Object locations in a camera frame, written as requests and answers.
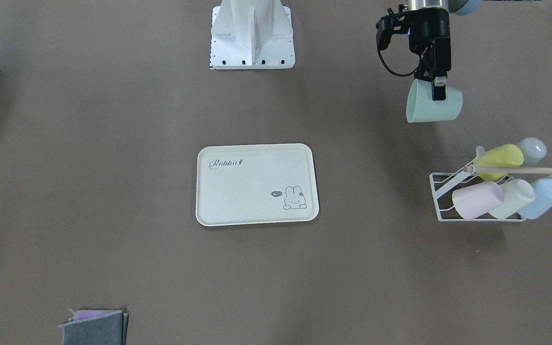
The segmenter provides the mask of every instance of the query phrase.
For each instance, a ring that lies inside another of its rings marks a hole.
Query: gray cup
[[[460,115],[464,99],[461,91],[447,87],[444,101],[433,101],[431,83],[415,79],[408,92],[406,118],[408,122],[436,122],[454,120]]]

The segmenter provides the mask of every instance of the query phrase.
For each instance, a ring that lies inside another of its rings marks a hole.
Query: plastic cup
[[[476,166],[504,166],[507,168],[517,168],[523,164],[523,152],[513,144],[506,144],[485,152],[484,160],[475,159]],[[483,172],[478,176],[485,181],[497,181],[506,174],[501,172]]]
[[[463,96],[460,90],[447,87],[447,98],[434,101],[431,96],[431,83],[415,79],[408,92],[406,119],[408,122],[436,122],[454,120],[460,115]]]
[[[504,191],[497,183],[485,181],[453,192],[453,205],[465,220],[486,214],[504,203]]]
[[[489,211],[491,216],[497,219],[506,219],[518,210],[534,201],[536,194],[534,187],[527,181],[515,179],[500,185],[504,191],[504,203],[501,206]]]
[[[523,164],[521,166],[536,166],[546,156],[546,146],[536,138],[525,138],[515,144],[523,152]]]
[[[531,183],[536,198],[518,213],[529,219],[536,219],[552,207],[552,179],[539,179]]]

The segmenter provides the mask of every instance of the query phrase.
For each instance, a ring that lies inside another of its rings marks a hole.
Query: black cable
[[[416,72],[416,70],[417,70],[417,68],[418,68],[418,66],[417,66],[417,68],[415,68],[412,72],[407,73],[407,74],[399,74],[399,73],[393,72],[393,71],[389,68],[389,66],[387,66],[387,64],[385,63],[385,59],[383,59],[383,55],[382,55],[381,52],[380,52],[380,49],[379,49],[379,57],[380,57],[380,61],[383,63],[383,66],[385,66],[386,70],[387,70],[389,73],[391,73],[392,75],[396,76],[396,77],[408,77],[408,76],[412,76],[412,75]]]

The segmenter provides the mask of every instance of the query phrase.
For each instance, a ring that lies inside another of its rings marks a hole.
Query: cartoon rabbit
[[[295,187],[288,186],[285,190],[285,205],[283,209],[305,209],[308,206],[306,205],[306,198],[302,193],[302,187],[296,185]]]

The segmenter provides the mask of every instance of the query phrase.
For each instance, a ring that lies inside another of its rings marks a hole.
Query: yellow cup
[[[523,152],[513,144],[506,144],[485,152],[484,160],[475,159],[476,166],[504,166],[507,168],[518,168],[523,164]],[[506,174],[492,172],[478,174],[485,181],[497,181]]]

